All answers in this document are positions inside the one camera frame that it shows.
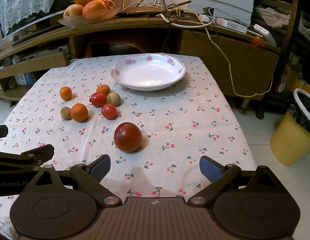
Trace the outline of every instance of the tv stand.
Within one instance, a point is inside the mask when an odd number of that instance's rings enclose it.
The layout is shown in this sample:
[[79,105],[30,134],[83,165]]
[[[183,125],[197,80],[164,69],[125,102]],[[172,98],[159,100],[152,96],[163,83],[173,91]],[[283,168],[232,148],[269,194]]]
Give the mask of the tv stand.
[[47,32],[50,32],[52,30],[58,29],[60,27],[63,27],[63,25],[61,25],[60,23],[57,23],[57,24],[54,24],[54,25],[49,26],[47,28],[41,29],[39,31],[34,31],[33,33],[30,33],[30,34],[24,36],[23,38],[21,38],[21,39],[19,39],[17,41],[14,41],[12,46],[16,46],[16,45],[18,45],[18,44],[20,44],[20,43],[22,43],[24,41],[28,41],[28,40],[30,40],[32,38],[35,38],[35,37],[37,37],[39,35],[42,35],[42,34],[47,33]]

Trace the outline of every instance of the television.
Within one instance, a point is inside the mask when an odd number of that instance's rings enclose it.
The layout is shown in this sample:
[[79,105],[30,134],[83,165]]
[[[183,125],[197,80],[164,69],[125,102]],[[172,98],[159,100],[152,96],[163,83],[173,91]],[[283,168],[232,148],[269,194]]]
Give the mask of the television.
[[50,17],[53,17],[55,15],[59,15],[59,14],[63,14],[65,9],[73,3],[74,3],[74,0],[54,0],[49,12],[44,13],[43,11],[40,11],[39,13],[32,13],[27,18],[24,18],[20,22],[14,24],[9,29],[9,32],[7,33],[6,37],[2,31],[1,22],[0,22],[0,32],[1,32],[2,40],[7,39],[8,37],[16,34],[17,32],[19,32],[19,31],[21,31],[21,30],[23,30],[23,29],[25,29],[25,28],[33,25],[33,24],[40,24],[41,21],[49,19]]

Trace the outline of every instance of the trash bin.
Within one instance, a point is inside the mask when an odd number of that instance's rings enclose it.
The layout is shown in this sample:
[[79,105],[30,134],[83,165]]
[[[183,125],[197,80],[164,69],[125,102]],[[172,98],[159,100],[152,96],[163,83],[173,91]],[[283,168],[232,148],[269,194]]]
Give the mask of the trash bin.
[[277,160],[293,165],[310,150],[310,94],[295,89],[288,111],[270,139]]

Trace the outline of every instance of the cabinet door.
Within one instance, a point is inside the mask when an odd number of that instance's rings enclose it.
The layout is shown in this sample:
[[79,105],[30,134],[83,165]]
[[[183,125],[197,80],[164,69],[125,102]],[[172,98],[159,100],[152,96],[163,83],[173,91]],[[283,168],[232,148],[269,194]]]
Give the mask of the cabinet door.
[[[211,35],[211,38],[230,61],[236,93],[251,96],[256,93],[262,94],[268,89],[279,55],[221,35]],[[231,84],[228,62],[210,42],[206,33],[184,31],[180,54],[199,57],[221,91],[225,95],[236,96]]]

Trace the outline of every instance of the black trash bag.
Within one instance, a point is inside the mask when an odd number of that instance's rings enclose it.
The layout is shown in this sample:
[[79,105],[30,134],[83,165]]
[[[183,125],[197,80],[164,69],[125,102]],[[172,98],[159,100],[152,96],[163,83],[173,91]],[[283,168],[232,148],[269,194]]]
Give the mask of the black trash bag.
[[[297,96],[299,97],[306,110],[310,113],[310,98],[300,92],[297,92]],[[288,111],[296,123],[298,123],[302,128],[310,133],[310,120],[304,114],[303,110],[301,110],[293,95],[290,99]]]

